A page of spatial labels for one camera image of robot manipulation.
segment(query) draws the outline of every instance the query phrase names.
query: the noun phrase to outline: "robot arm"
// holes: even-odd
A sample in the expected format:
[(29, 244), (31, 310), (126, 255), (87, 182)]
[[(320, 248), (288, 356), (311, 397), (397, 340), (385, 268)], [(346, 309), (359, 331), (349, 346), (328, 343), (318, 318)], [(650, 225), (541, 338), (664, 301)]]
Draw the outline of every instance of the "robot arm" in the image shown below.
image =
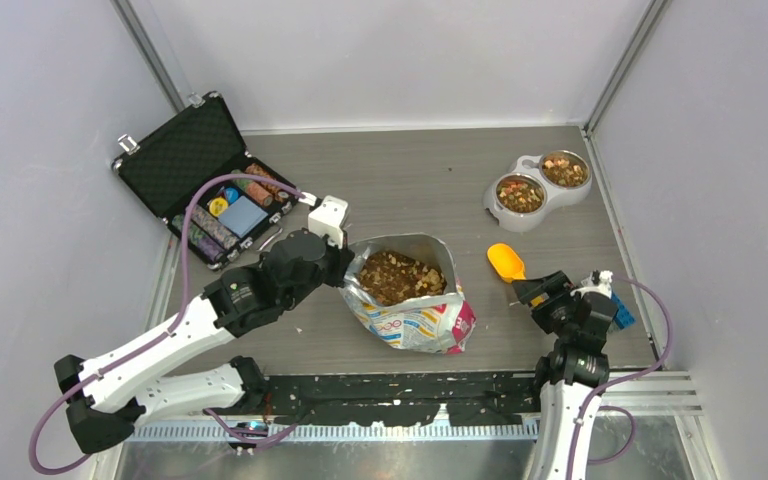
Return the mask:
[(260, 403), (265, 381), (250, 358), (215, 370), (163, 377), (187, 360), (268, 325), (322, 284), (339, 286), (354, 254), (346, 247), (345, 201), (308, 195), (308, 229), (290, 233), (252, 265), (226, 271), (190, 302), (179, 326), (139, 357), (100, 375), (101, 369), (169, 332), (174, 317), (96, 358), (73, 355), (55, 363), (66, 392), (90, 375), (98, 379), (69, 401), (69, 427), (84, 453), (110, 448), (136, 426), (208, 407)]
[(608, 357), (602, 353), (618, 307), (611, 300), (609, 271), (595, 271), (576, 287), (563, 272), (536, 280), (514, 281), (519, 301), (531, 308), (537, 325), (558, 340), (537, 362), (534, 388), (540, 398), (540, 436), (529, 480), (564, 480), (573, 431), (581, 425), (572, 478), (583, 479), (597, 396), (581, 412), (585, 397), (608, 381)]

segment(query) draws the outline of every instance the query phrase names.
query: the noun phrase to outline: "metal bowl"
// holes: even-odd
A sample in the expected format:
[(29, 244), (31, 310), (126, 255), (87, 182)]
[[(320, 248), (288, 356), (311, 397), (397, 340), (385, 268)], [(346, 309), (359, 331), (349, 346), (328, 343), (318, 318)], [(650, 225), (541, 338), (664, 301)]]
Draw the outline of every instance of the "metal bowl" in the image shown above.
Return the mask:
[[(549, 177), (547, 177), (546, 173), (543, 171), (543, 164), (546, 163), (546, 160), (554, 160), (555, 157), (562, 157), (566, 160), (569, 160), (569, 162), (572, 165), (580, 166), (584, 170), (584, 174), (586, 175), (586, 177), (584, 178), (584, 182), (582, 182), (581, 185), (568, 187), (565, 185), (558, 185), (557, 183), (549, 179)], [(538, 163), (537, 167), (540, 170), (540, 175), (542, 175), (547, 182), (551, 183), (555, 187), (565, 188), (567, 190), (575, 190), (577, 188), (584, 187), (585, 185), (587, 185), (587, 182), (590, 181), (590, 177), (591, 177), (590, 167), (587, 165), (587, 162), (585, 162), (584, 159), (582, 159), (580, 156), (576, 155), (575, 153), (568, 152), (566, 150), (555, 150), (554, 152), (549, 152), (546, 155), (543, 155), (542, 157), (540, 157), (540, 162)]]
[[(502, 200), (499, 198), (499, 188), (506, 186), (510, 182), (525, 182), (528, 185), (534, 187), (537, 190), (537, 196), (540, 197), (540, 206), (537, 207), (535, 210), (532, 210), (530, 212), (517, 212), (515, 210), (511, 210), (508, 207), (506, 207)], [(537, 181), (534, 177), (531, 175), (524, 175), (522, 173), (511, 173), (509, 175), (505, 175), (504, 177), (500, 178), (498, 182), (493, 186), (493, 193), (495, 195), (496, 203), (499, 207), (501, 207), (502, 210), (508, 211), (514, 215), (533, 215), (540, 210), (543, 209), (543, 207), (546, 206), (546, 189), (543, 188), (543, 185)]]

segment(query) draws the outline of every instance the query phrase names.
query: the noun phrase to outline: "double pet bowl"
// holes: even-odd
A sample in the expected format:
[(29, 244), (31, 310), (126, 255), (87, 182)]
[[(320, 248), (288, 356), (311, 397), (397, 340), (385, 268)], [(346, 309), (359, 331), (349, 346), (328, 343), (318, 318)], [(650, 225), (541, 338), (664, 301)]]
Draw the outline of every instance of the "double pet bowl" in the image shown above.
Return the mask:
[[(554, 183), (546, 176), (544, 166), (548, 161), (565, 159), (571, 167), (578, 166), (585, 174), (580, 185), (567, 187)], [(534, 188), (532, 200), (536, 197), (539, 207), (528, 213), (517, 213), (502, 204), (500, 190), (513, 183), (525, 183)], [(527, 232), (543, 221), (552, 210), (576, 204), (590, 193), (593, 175), (590, 167), (578, 155), (564, 150), (549, 152), (542, 157), (523, 155), (511, 165), (508, 173), (499, 177), (484, 193), (484, 207), (498, 221), (499, 226), (509, 232)]]

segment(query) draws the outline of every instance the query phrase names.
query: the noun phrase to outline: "black case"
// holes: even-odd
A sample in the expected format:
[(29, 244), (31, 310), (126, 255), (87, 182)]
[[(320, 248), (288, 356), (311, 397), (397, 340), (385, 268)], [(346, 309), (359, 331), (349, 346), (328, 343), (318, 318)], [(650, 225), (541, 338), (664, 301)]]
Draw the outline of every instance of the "black case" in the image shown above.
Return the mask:
[[(196, 191), (211, 178), (231, 173), (232, 170), (245, 171), (250, 165), (257, 164), (276, 180), (295, 186), (248, 152), (222, 95), (217, 92), (209, 92), (204, 97), (193, 95), (190, 103), (184, 111), (139, 143), (128, 135), (120, 137), (119, 145), (125, 153), (113, 161), (113, 171), (178, 238), (181, 238), (181, 232), (173, 219), (183, 215)], [(238, 239), (233, 245), (230, 245), (230, 240), (223, 245), (214, 234), (202, 230), (222, 248), (223, 252), (218, 257), (210, 258), (188, 239), (190, 250), (212, 270), (225, 267), (243, 250), (251, 247), (255, 239), (277, 224), (298, 202), (292, 195), (283, 201), (276, 197), (264, 207), (239, 186), (226, 182), (208, 190), (200, 204), (215, 197), (222, 185), (234, 187), (241, 196), (266, 212), (266, 218), (246, 235), (235, 235)]]

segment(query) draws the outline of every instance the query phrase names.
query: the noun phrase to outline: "bowl rim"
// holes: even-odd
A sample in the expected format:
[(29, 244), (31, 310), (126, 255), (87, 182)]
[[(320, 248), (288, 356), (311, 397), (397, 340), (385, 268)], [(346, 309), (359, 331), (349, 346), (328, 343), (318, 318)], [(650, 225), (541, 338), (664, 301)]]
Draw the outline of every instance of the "bowl rim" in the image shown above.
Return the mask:
[[(540, 203), (540, 206), (537, 207), (536, 210), (532, 212), (527, 212), (527, 213), (520, 213), (520, 212), (515, 212), (510, 208), (502, 205), (502, 202), (499, 201), (499, 193), (498, 193), (499, 184), (510, 177), (522, 177), (526, 179), (526, 181), (530, 181), (530, 183), (534, 184), (534, 186), (537, 186), (540, 188), (540, 190), (543, 192), (543, 201)], [(496, 180), (495, 183), (493, 183), (493, 201), (496, 202), (496, 204), (498, 204), (499, 207), (501, 207), (502, 211), (504, 212), (510, 213), (512, 215), (517, 215), (520, 217), (527, 217), (529, 215), (540, 213), (541, 210), (546, 208), (546, 204), (549, 203), (549, 192), (546, 190), (546, 187), (543, 185), (543, 183), (541, 183), (540, 180), (535, 178), (533, 175), (529, 175), (527, 173), (521, 173), (521, 172), (510, 172), (510, 173), (506, 173), (505, 175), (502, 175), (498, 180)]]
[[(543, 172), (543, 163), (546, 161), (546, 157), (552, 154), (558, 154), (562, 153), (564, 155), (569, 155), (575, 159), (578, 159), (578, 161), (581, 162), (582, 165), (584, 165), (584, 170), (587, 172), (587, 179), (582, 183), (581, 185), (576, 185), (575, 187), (565, 187), (563, 185), (558, 185), (557, 183), (553, 182), (549, 179), (549, 177), (546, 176), (546, 174)], [(590, 165), (587, 164), (587, 162), (581, 158), (581, 155), (570, 152), (569, 150), (552, 150), (551, 152), (547, 152), (543, 154), (542, 157), (540, 157), (540, 161), (537, 162), (537, 169), (540, 170), (540, 176), (543, 177), (544, 180), (549, 182), (549, 185), (552, 185), (555, 188), (560, 188), (563, 190), (578, 190), (579, 188), (586, 187), (588, 183), (590, 183), (590, 180), (593, 178), (593, 169), (590, 168)]]

